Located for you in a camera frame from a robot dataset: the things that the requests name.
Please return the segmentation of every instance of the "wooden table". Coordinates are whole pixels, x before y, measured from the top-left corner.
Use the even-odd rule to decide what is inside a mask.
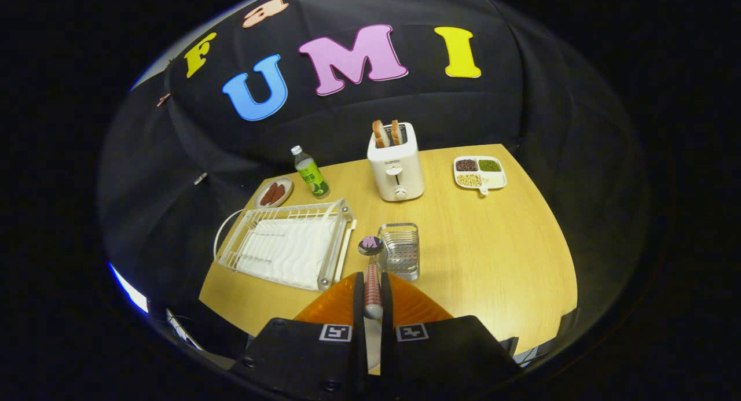
[[[383,201],[363,159],[321,167],[331,190],[322,200],[311,195],[297,172],[288,174],[294,190],[283,206],[347,200],[358,221],[343,278],[368,266],[368,257],[355,250],[361,238],[375,235],[385,223],[413,222],[419,227],[420,274],[413,282],[419,290],[455,317],[478,317],[497,340],[519,337],[516,354],[555,337],[561,316],[577,306],[577,279],[563,233],[530,177],[502,145],[419,154],[425,190],[415,200]],[[507,185],[488,196],[456,185],[453,159],[463,155],[500,159]],[[253,208],[252,200],[246,207]],[[257,335],[269,319],[292,319],[317,296],[213,262],[200,299]]]

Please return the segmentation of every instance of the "dish rack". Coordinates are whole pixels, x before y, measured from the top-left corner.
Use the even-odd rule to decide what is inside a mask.
[[[419,228],[414,223],[387,223],[378,229],[383,251],[373,261],[383,271],[407,281],[419,277]]]
[[[344,199],[318,205],[250,209],[217,262],[235,272],[280,284],[327,290],[341,277],[355,225],[357,219]],[[221,228],[214,240],[214,259],[220,232]]]

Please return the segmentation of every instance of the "screw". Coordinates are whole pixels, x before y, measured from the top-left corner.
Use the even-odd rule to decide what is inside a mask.
[[[339,389],[339,382],[325,381],[322,382],[322,388],[326,392],[333,392]]]

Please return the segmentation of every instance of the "toaster knob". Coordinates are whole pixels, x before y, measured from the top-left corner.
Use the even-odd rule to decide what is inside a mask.
[[[397,190],[394,191],[394,195],[397,197],[397,200],[404,200],[405,198],[407,198],[407,189],[397,188]]]

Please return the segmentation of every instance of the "yellow letter i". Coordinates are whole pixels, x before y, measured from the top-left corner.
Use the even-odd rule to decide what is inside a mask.
[[[474,64],[474,54],[471,53],[471,44],[468,41],[474,36],[471,32],[455,27],[437,27],[435,34],[445,40],[447,47],[450,65],[445,67],[445,74],[469,79],[481,76],[481,69]]]

